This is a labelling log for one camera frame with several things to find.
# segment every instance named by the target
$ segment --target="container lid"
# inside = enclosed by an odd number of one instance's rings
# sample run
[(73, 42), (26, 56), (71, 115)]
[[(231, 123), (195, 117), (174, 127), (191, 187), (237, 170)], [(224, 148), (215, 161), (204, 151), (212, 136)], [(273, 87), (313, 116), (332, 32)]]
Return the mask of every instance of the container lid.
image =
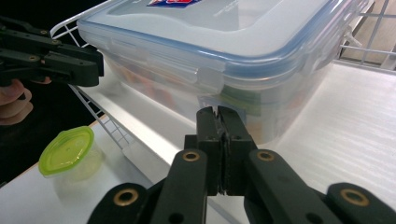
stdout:
[[(158, 67), (190, 83), (212, 76), (220, 84), (224, 78), (227, 85), (251, 89), (281, 83), (307, 61), (327, 62), (366, 3), (115, 0), (85, 14), (78, 29), (88, 43), (120, 60)], [(201, 68), (213, 72), (200, 73)]]
[[(315, 22), (313, 17), (326, 4), (337, 4), (329, 0), (202, 0), (186, 1), (190, 3), (180, 8), (175, 2), (183, 1), (173, 1), (168, 7), (158, 2), (170, 1), (116, 1), (87, 21), (253, 57), (281, 49), (309, 22)], [(331, 6), (327, 9), (322, 16), (331, 16), (325, 15), (330, 14)]]
[(60, 132), (40, 156), (40, 173), (49, 176), (72, 169), (87, 155), (92, 143), (93, 131), (90, 127), (81, 126)]

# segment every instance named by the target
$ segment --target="human hand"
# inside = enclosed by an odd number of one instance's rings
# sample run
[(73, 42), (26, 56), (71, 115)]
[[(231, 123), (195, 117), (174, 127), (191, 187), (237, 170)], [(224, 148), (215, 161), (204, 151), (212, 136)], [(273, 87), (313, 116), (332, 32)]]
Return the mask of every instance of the human hand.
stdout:
[(13, 79), (10, 86), (0, 87), (0, 125), (23, 121), (33, 110), (31, 99), (32, 93), (17, 79)]

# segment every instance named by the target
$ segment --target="yellow-green lid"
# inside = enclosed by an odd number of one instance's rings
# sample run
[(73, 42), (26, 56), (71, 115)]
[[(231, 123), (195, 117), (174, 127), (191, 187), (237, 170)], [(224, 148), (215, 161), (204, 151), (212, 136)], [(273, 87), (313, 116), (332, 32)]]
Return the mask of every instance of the yellow-green lid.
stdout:
[(87, 155), (92, 143), (93, 131), (88, 126), (60, 132), (41, 154), (38, 170), (48, 176), (72, 169)]

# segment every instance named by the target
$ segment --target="transparent plastic container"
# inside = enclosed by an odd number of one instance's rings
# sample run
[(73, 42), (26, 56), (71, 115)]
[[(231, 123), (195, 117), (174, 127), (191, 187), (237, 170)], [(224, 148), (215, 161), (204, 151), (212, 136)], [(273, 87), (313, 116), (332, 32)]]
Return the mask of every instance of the transparent plastic container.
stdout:
[(337, 55), (349, 23), (367, 4), (154, 2), (113, 1), (78, 20), (78, 31), (128, 86), (193, 121), (205, 106), (233, 108), (257, 144), (287, 130), (323, 79), (320, 68)]
[(59, 197), (80, 191), (101, 167), (103, 152), (95, 144), (90, 127), (81, 126), (58, 134), (44, 149), (39, 172), (52, 181)]

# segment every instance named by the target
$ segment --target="bolt hole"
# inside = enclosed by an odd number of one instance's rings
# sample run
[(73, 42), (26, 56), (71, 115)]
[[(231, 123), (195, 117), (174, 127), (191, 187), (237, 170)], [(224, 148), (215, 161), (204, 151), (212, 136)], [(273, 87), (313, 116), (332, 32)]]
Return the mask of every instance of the bolt hole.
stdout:
[(183, 159), (185, 161), (198, 161), (199, 160), (199, 154), (196, 152), (186, 152), (183, 154)]
[(257, 157), (262, 161), (273, 161), (274, 155), (267, 151), (259, 151)]
[(364, 194), (354, 189), (341, 190), (341, 196), (347, 202), (355, 204), (357, 206), (367, 206), (370, 203), (368, 198)]
[(132, 197), (134, 197), (134, 195), (131, 192), (125, 192), (120, 195), (120, 201), (128, 202), (129, 200), (132, 199)]
[(308, 213), (306, 214), (306, 219), (308, 219), (309, 222), (313, 224), (321, 224), (323, 223), (323, 220), (321, 219), (320, 216), (314, 213)]
[(135, 189), (122, 189), (114, 196), (114, 204), (118, 206), (127, 206), (134, 203), (139, 197), (139, 193)]
[(169, 222), (173, 224), (182, 223), (183, 220), (184, 217), (180, 213), (174, 213), (169, 217)]

